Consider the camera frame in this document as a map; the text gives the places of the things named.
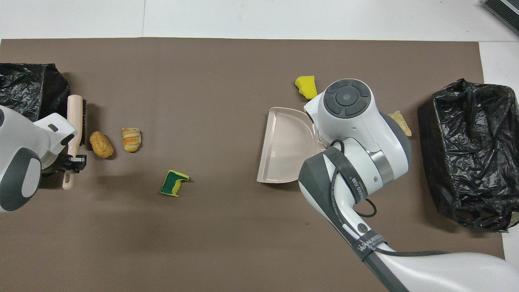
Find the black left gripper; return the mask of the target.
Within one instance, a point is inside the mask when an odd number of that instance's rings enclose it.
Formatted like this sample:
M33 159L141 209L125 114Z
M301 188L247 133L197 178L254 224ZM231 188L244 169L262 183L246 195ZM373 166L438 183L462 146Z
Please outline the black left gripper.
M66 155L63 160L63 171L69 171L72 173L80 173L87 164L87 155Z

